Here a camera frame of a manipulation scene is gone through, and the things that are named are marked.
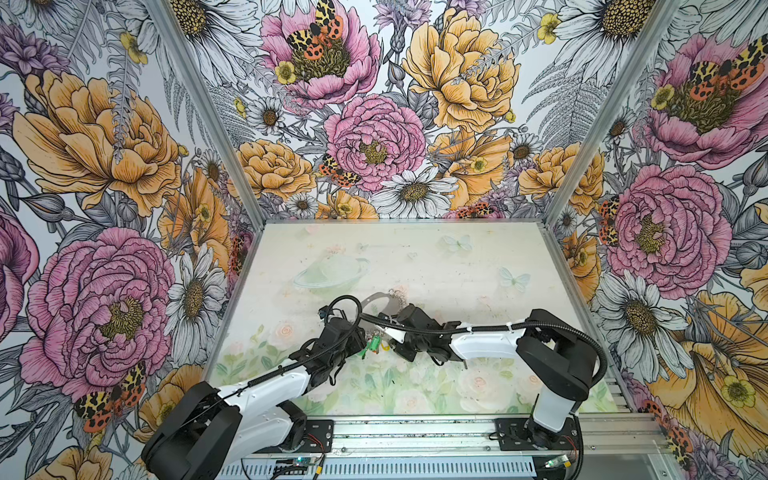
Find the metal key organizer plate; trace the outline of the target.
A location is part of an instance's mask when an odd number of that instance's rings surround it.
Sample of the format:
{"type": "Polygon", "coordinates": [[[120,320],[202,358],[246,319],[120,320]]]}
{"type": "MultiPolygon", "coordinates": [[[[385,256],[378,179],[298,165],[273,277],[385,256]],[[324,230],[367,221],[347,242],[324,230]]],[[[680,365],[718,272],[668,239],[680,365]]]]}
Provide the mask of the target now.
{"type": "MultiPolygon", "coordinates": [[[[401,292],[390,290],[388,292],[375,292],[369,295],[361,300],[361,305],[364,313],[374,317],[387,316],[387,322],[393,323],[393,318],[407,306],[407,302],[401,292]]],[[[397,341],[403,341],[405,338],[405,332],[402,330],[380,327],[367,320],[363,320],[361,325],[368,336],[379,334],[397,341]]]]}

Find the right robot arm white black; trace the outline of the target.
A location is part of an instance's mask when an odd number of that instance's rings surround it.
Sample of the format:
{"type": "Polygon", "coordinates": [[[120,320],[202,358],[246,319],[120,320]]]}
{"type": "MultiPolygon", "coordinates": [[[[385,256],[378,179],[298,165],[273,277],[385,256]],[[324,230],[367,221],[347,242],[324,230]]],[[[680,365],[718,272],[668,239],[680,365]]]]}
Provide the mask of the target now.
{"type": "Polygon", "coordinates": [[[504,325],[440,324],[421,308],[409,305],[380,330],[391,338],[397,355],[412,362],[419,353],[433,362],[471,359],[520,360],[541,382],[532,413],[513,434],[537,449],[551,449],[560,437],[576,434],[566,428],[606,374],[607,357],[588,334],[544,309],[504,325]]]}

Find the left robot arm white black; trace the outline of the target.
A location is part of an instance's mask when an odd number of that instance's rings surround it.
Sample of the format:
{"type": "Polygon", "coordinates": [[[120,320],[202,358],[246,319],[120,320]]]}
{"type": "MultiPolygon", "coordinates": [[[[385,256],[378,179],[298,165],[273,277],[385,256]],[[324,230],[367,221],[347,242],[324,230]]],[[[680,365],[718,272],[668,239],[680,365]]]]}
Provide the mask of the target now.
{"type": "Polygon", "coordinates": [[[145,443],[141,460],[158,479],[214,479],[264,448],[296,448],[306,415],[293,401],[330,381],[366,344],[359,324],[333,317],[318,338],[258,378],[195,384],[145,443]]]}

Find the green key tag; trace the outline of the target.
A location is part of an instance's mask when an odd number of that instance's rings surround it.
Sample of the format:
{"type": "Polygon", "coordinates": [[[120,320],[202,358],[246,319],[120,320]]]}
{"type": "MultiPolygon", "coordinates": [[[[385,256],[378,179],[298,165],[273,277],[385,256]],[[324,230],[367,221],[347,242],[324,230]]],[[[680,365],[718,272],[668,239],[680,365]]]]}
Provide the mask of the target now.
{"type": "Polygon", "coordinates": [[[381,349],[382,337],[379,334],[373,334],[366,340],[366,345],[360,353],[360,357],[365,359],[368,354],[378,354],[381,349]]]}

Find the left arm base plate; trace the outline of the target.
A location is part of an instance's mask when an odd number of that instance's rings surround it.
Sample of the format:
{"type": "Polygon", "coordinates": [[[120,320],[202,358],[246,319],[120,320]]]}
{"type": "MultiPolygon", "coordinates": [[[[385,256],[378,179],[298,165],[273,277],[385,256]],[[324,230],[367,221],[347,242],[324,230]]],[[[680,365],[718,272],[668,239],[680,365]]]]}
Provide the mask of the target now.
{"type": "Polygon", "coordinates": [[[259,450],[259,453],[330,453],[334,428],[333,420],[309,419],[303,430],[293,427],[281,444],[259,450]]]}

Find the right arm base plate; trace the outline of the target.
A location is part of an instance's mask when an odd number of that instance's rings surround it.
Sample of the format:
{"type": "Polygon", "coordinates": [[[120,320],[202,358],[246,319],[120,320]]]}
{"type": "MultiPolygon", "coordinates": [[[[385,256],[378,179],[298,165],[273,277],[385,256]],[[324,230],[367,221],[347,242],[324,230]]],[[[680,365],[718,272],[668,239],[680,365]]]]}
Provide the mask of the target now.
{"type": "Polygon", "coordinates": [[[573,417],[567,418],[563,428],[556,432],[528,417],[497,418],[488,438],[496,441],[501,451],[576,451],[582,440],[573,417]]]}

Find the aluminium front rail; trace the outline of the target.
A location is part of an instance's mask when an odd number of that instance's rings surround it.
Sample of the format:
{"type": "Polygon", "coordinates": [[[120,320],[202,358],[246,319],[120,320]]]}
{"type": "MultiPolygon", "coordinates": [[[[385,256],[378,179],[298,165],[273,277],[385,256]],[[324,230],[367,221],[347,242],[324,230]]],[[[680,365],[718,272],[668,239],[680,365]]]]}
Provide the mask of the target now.
{"type": "MultiPolygon", "coordinates": [[[[335,422],[332,457],[547,455],[574,451],[501,451],[488,435],[494,420],[523,415],[318,416],[335,422]]],[[[587,455],[667,453],[660,428],[648,414],[583,413],[581,447],[587,455]]]]}

